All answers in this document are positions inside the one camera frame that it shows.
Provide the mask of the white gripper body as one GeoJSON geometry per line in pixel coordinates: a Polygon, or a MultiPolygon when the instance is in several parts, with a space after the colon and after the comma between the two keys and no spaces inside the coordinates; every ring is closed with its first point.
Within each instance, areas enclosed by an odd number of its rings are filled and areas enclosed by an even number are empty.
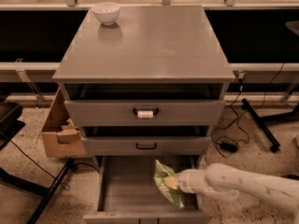
{"type": "Polygon", "coordinates": [[[185,193],[206,194],[210,185],[206,180],[206,172],[198,169],[187,169],[177,174],[178,187],[185,193]]]}

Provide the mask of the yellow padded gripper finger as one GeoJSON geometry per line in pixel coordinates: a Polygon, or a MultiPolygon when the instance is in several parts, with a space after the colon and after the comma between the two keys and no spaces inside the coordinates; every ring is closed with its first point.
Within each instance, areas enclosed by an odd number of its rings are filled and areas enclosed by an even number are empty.
{"type": "Polygon", "coordinates": [[[178,179],[175,176],[167,176],[164,178],[164,183],[170,189],[178,189],[178,179]]]}

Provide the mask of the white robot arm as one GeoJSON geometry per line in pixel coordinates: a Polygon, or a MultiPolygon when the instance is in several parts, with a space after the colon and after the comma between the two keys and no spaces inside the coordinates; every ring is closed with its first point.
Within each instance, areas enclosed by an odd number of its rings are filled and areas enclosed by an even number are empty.
{"type": "Polygon", "coordinates": [[[269,202],[294,214],[299,224],[299,181],[285,177],[262,175],[212,163],[204,170],[186,169],[175,173],[164,166],[163,183],[171,190],[200,193],[219,201],[234,201],[240,192],[269,202]]]}

